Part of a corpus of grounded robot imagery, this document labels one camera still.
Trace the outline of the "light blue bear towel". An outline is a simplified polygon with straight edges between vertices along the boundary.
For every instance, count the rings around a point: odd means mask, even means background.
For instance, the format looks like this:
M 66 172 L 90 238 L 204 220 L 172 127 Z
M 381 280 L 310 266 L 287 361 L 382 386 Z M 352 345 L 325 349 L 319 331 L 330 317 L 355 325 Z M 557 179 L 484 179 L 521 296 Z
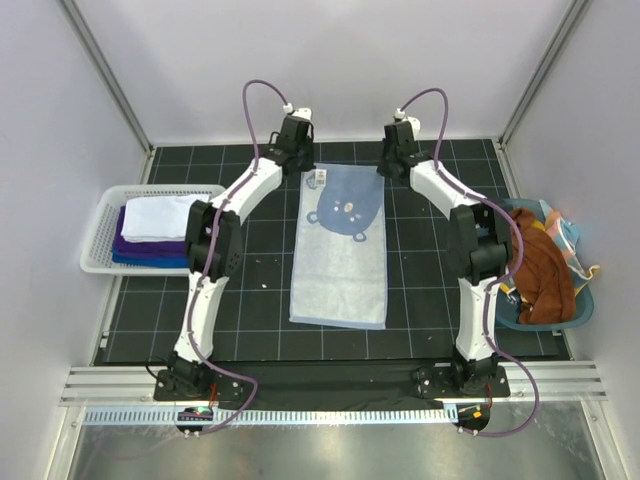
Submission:
M 374 166 L 302 175 L 289 320 L 383 330 L 388 304 L 384 180 Z

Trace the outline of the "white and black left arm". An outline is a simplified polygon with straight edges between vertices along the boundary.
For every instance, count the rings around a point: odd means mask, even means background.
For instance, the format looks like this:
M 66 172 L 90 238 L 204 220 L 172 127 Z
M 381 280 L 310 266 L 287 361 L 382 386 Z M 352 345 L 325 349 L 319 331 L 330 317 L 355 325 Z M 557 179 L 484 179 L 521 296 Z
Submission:
M 312 110 L 285 115 L 247 170 L 220 195 L 194 202 L 189 210 L 185 246 L 189 291 L 179 337 L 158 375 L 157 386 L 190 400 L 208 395 L 215 382 L 207 364 L 222 294 L 244 255 L 242 226 L 251 212 L 287 176 L 314 167 Z

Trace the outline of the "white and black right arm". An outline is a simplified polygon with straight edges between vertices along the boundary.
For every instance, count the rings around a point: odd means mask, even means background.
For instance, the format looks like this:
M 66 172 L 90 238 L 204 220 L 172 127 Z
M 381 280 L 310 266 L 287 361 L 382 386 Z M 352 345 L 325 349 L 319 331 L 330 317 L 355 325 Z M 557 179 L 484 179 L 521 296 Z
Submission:
M 460 395 L 478 395 L 498 372 L 497 293 L 513 253 L 508 222 L 484 196 L 420 151 L 410 120 L 384 126 L 377 171 L 408 185 L 448 220 L 446 259 L 460 288 L 460 322 L 450 384 Z

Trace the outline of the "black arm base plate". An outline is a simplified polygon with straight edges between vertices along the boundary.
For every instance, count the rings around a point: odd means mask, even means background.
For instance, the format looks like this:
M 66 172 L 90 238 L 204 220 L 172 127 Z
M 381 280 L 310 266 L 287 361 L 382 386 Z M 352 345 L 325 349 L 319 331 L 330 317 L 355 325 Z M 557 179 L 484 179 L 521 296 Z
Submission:
M 494 358 L 224 362 L 211 369 L 178 358 L 153 374 L 153 398 L 184 402 L 179 422 L 234 425 L 252 414 L 414 413 L 451 407 L 453 421 L 482 430 L 510 387 Z

